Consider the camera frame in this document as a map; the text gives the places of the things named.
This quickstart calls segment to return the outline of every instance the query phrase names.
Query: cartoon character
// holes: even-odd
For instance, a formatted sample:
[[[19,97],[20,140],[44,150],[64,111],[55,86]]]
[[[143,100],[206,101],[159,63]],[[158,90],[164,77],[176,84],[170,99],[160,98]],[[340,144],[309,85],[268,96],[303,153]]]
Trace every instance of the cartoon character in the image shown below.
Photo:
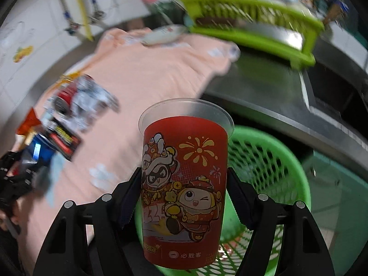
[[[142,200],[146,205],[152,200],[160,199],[163,197],[163,191],[170,189],[171,175],[179,169],[176,155],[175,148],[165,146],[160,133],[143,147]]]
[[[174,182],[172,190],[166,192],[165,200],[167,229],[172,234],[185,229],[194,242],[203,239],[210,230],[210,222],[218,219],[222,210],[221,192],[216,193],[204,175],[186,185]]]

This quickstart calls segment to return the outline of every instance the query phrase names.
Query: blue package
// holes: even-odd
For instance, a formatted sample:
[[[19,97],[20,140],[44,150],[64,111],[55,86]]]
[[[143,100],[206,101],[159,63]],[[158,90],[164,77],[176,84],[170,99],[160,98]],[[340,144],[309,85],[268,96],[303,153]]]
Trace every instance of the blue package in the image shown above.
[[[34,136],[32,142],[26,147],[26,151],[32,156],[34,161],[42,159],[48,165],[55,153],[55,147],[42,134]]]

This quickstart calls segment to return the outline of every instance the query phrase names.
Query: pink cloth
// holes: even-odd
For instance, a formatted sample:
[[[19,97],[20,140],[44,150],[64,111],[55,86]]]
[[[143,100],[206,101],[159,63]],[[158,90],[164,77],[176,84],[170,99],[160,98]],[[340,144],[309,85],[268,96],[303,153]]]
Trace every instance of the pink cloth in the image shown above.
[[[43,240],[63,203],[70,199],[76,204],[93,202],[105,193],[92,185],[91,169],[102,164],[114,175],[109,184],[112,191],[140,166],[143,138],[138,120],[142,112],[168,98],[200,96],[211,78],[225,74],[231,60],[236,60],[237,47],[229,42],[186,34],[174,44],[146,47],[135,37],[147,32],[150,30],[107,31],[82,69],[118,98],[120,112],[106,111],[87,133],[81,134],[83,143],[72,162],[64,165],[54,188],[54,207],[35,193],[21,201],[23,231],[18,242],[29,271],[33,271]],[[52,93],[46,91],[35,106],[39,116]]]

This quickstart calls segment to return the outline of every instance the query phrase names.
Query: plastic cup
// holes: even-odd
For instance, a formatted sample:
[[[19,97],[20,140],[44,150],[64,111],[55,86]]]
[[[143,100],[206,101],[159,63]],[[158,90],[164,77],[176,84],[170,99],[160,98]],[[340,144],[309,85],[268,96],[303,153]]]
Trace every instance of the plastic cup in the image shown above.
[[[149,107],[139,129],[146,259],[170,269],[211,264],[224,213],[231,116],[210,102],[175,98]]]

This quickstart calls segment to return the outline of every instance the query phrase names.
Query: green plastic basket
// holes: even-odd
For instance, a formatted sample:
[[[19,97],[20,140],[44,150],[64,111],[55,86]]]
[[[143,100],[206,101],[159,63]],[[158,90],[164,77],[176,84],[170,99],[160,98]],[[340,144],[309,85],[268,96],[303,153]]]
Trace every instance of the green plastic basket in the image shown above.
[[[311,209],[311,195],[307,177],[293,153],[279,140],[267,133],[236,126],[229,139],[228,163],[242,181],[253,185],[258,193],[266,193],[277,202],[293,204],[302,200]],[[135,224],[142,243],[141,202],[135,210]],[[275,274],[282,226],[278,226],[267,267],[266,276]],[[238,219],[231,199],[226,193],[224,219],[216,261],[209,266],[187,271],[157,266],[167,276],[235,275],[249,244],[252,232]]]
[[[237,44],[274,54],[290,61],[292,68],[313,66],[312,50],[323,23],[311,15],[304,15],[283,4],[269,0],[182,0],[193,20],[200,17],[222,17],[252,20],[299,32],[304,37],[302,50],[295,49],[279,41],[249,33],[241,29],[199,27],[194,25],[191,32],[233,41]]]

